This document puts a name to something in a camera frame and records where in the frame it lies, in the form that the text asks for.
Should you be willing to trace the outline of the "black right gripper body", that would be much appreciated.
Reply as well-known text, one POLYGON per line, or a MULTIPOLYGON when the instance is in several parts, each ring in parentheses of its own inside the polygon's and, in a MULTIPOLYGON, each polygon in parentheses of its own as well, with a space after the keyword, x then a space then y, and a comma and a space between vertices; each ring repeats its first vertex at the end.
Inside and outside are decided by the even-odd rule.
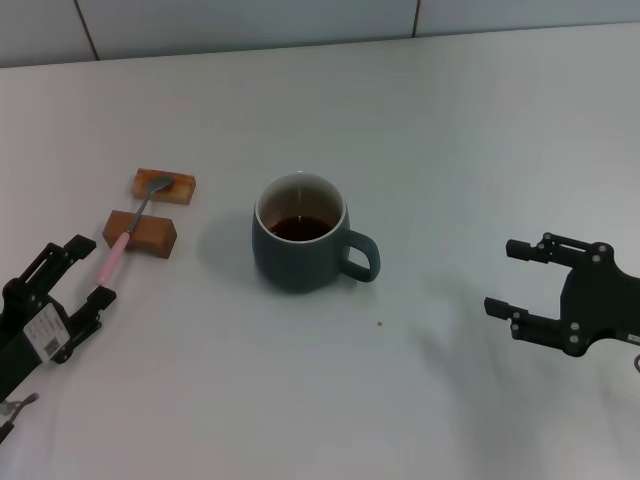
POLYGON ((614 249, 596 243, 567 275, 560 297, 562 350, 583 356, 606 339, 639 343, 639 279, 616 264, 614 249))

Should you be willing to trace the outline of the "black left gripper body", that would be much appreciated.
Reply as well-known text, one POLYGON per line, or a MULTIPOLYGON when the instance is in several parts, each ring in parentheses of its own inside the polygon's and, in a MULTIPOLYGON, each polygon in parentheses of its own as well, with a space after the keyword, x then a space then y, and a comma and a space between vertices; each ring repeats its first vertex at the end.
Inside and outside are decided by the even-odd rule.
POLYGON ((13 279, 2 290, 1 394, 10 395, 71 339, 69 316, 53 299, 52 281, 13 279))

